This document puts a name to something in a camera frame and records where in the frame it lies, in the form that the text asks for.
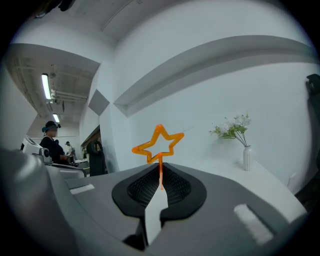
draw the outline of gray device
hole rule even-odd
[[[49,150],[40,146],[28,135],[24,137],[20,150],[24,154],[32,155],[40,159],[44,165],[59,168],[64,179],[84,178],[87,176],[83,168],[53,163],[49,155]]]
[[[58,168],[38,158],[0,150],[8,205],[33,239],[60,255],[270,255],[306,218],[289,225],[276,209],[233,180],[181,165],[163,165],[169,207],[160,214],[160,233],[148,244],[141,209],[149,200],[144,195],[153,196],[158,164],[64,179]],[[200,193],[193,191],[196,187]],[[181,207],[193,199],[200,203],[185,210]],[[243,204],[272,233],[272,240],[256,243],[235,214],[235,207]]]

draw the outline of gray surface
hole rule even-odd
[[[257,245],[234,214],[233,209],[239,204],[247,204],[275,232],[288,226],[277,210],[237,182],[171,165],[199,179],[207,190],[207,198],[191,217],[167,221],[146,252],[158,256],[228,256],[249,252]]]
[[[60,172],[56,171],[57,169],[55,170],[52,166],[48,166],[47,168],[56,200],[66,221],[73,229],[79,248],[79,255],[141,255],[140,251],[125,245],[113,234],[106,232],[100,223],[98,224],[92,219],[87,211],[77,202],[77,200],[75,200],[75,197],[70,193],[68,186],[66,186],[65,180],[61,177]],[[81,178],[78,181],[83,182],[87,179],[89,178]],[[96,205],[95,209],[99,211],[99,205]],[[106,212],[104,221],[107,221],[108,219],[110,222],[113,221],[111,218],[108,218],[108,213]]]
[[[94,186],[94,189],[75,194],[74,197],[102,229],[122,241],[136,233],[139,219],[126,216],[120,211],[112,199],[112,189],[120,181],[141,172],[146,167],[147,165],[144,165],[127,171],[82,179],[69,179],[66,180],[66,183],[69,189],[88,184]]]
[[[12,212],[40,245],[60,255],[265,255],[281,247],[298,228],[295,225],[287,228],[285,219],[275,209],[238,183],[172,164],[203,182],[206,201],[191,217],[167,221],[154,242],[141,252],[121,241],[136,231],[138,219],[124,216],[118,210],[111,199],[111,191],[119,181],[147,165],[64,180],[59,169],[44,166],[36,157],[6,150],[0,152],[1,185]],[[70,193],[71,188],[87,184],[93,184],[95,189],[76,196]],[[248,204],[276,234],[275,239],[260,250],[233,212],[238,204]]]

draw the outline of orange stick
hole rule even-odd
[[[161,184],[161,190],[164,190],[164,187],[162,186],[162,178],[163,178],[163,172],[162,172],[162,152],[158,153],[158,159],[159,159],[159,173],[160,173],[160,184]]]

